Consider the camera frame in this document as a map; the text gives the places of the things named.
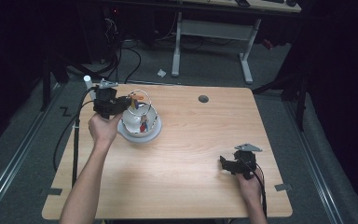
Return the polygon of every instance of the white desk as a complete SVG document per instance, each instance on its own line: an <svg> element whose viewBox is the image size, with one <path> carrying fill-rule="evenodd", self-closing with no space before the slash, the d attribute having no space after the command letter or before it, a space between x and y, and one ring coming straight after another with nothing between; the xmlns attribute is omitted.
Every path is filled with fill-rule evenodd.
<svg viewBox="0 0 358 224"><path fill-rule="evenodd" d="M183 0L183 2L238 7L235 0ZM248 0L248 3L251 5L249 8L255 10L272 10L288 13L298 13L301 11L301 7L299 5L289 7L285 3L280 4L261 0ZM176 28L176 45L172 62L172 76L179 76L181 35L199 35L247 41L246 49L243 53L240 53L239 56L245 81L247 84L252 84L253 79L249 69L248 57L251 52L252 45L255 42L255 36L257 35L260 22L261 20L258 19L255 20L255 24L253 26L246 26L208 21L182 20L182 13L179 12Z"/></svg>

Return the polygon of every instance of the gray carpet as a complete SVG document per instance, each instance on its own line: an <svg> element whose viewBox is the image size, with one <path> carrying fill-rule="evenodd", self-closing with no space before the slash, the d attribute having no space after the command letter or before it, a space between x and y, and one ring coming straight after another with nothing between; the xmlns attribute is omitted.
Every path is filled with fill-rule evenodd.
<svg viewBox="0 0 358 224"><path fill-rule="evenodd" d="M128 42L126 46L130 47L134 44L135 42ZM241 42L236 42L220 46L203 43L200 48L190 50L197 48L198 43L187 44L185 42L184 48L189 49L182 51L181 75L171 77L173 46L156 45L151 48L140 43L133 49L142 57L141 66L131 76L130 81L254 89L275 78L282 60L290 49L288 45L272 50L255 45L249 58L254 84L249 86L244 83L238 52L236 52L241 44ZM122 50L122 59L118 67L120 82L136 67L138 60L137 55L132 51ZM90 68L98 69L100 66L102 65L94 64ZM167 76L157 76L159 69L166 71ZM67 107L66 113L73 116L79 98L85 90L81 77L73 75L70 77L66 86L60 86L54 91L57 94L57 100L50 106L40 130L34 133L34 140L28 147L29 151L21 168L0 200L0 223L56 223L56 221L47 221L41 217L47 192L55 174L53 151L62 130L71 119L71 117L63 115L63 108ZM298 137L296 126L292 122L293 118L288 112L287 107L291 103L283 103L276 93L276 91L268 91L257 95L255 99L283 182L290 184L293 188L288 191L288 195L294 212L286 218L269 218L268 222L331 223L307 165L302 143ZM41 94L41 85L38 85L31 98L13 116L9 127L2 135L0 139L0 176L21 145L21 140L33 120L40 116ZM331 189L340 211L342 223L358 223L357 196L324 138L323 130L309 98L307 104L304 134L318 165L323 170L326 183ZM57 162L59 162L70 131L66 132L60 144ZM237 219L235 223L248 223L248 220Z"/></svg>

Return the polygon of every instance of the metal rail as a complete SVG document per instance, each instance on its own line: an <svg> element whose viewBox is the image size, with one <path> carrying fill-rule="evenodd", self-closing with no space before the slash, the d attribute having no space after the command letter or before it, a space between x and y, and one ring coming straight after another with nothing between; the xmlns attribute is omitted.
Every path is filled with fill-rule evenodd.
<svg viewBox="0 0 358 224"><path fill-rule="evenodd" d="M10 163L8 164L5 171L0 176L0 202L2 198L5 196L7 189L9 188L11 182L13 181L14 177L16 176L17 172L20 170L22 163L24 162L25 158L27 157L30 151L30 145L34 140L38 130L40 129L45 117L47 116L48 112L52 108L54 101L58 98L58 96L62 93L63 87L56 84L54 87L53 98L46 110L40 111L37 115L36 119L34 120L33 124L31 125L30 129L28 130L27 134L21 141L19 148L17 149L16 153L14 154L13 158L11 159Z"/></svg>
<svg viewBox="0 0 358 224"><path fill-rule="evenodd" d="M324 205L324 209L330 219L330 222L337 224L344 223L341 214L338 211L330 188L324 181L324 177L322 175L321 170L319 169L319 165L313 156L307 137L298 128L298 125L296 123L296 109L290 102L283 102L283 105L287 113L291 117L290 120L293 124L293 127L296 129L297 137L302 145L302 152L306 159L306 164L310 169L310 175L313 179L313 182L315 183L316 189L318 190L319 196L321 197L322 204Z"/></svg>

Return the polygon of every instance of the human arm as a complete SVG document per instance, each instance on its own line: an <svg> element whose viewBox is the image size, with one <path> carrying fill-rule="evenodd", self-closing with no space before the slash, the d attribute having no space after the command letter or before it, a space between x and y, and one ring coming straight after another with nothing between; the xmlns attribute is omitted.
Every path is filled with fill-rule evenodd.
<svg viewBox="0 0 358 224"><path fill-rule="evenodd" d="M94 220L100 196L104 161L116 138L117 125L121 116L120 114L112 119L103 119L95 114L89 120L89 132L94 140L94 147L66 199L60 223L90 224Z"/></svg>
<svg viewBox="0 0 358 224"><path fill-rule="evenodd" d="M256 169L255 173L258 175L260 180L263 181L261 171ZM236 174L236 177L240 182L241 195L245 200L251 223L266 224L267 220L261 204L261 188L257 178L254 176L253 178L247 180L243 177L243 174Z"/></svg>

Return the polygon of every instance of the wooden table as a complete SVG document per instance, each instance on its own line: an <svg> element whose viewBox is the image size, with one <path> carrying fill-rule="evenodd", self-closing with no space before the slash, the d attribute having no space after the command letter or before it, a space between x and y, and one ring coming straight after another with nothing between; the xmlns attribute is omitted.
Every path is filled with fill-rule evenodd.
<svg viewBox="0 0 358 224"><path fill-rule="evenodd" d="M221 169L219 156L233 160L235 146L250 143L264 171L269 217L288 217L292 207L269 145L254 96L245 88L120 85L117 96L146 91L162 120L159 136L132 144L121 135L106 158L97 218L248 217L235 175ZM199 101L209 97L208 103ZM80 173L92 149L88 120L92 104L81 113ZM58 219L71 190L73 134L62 156L42 215Z"/></svg>

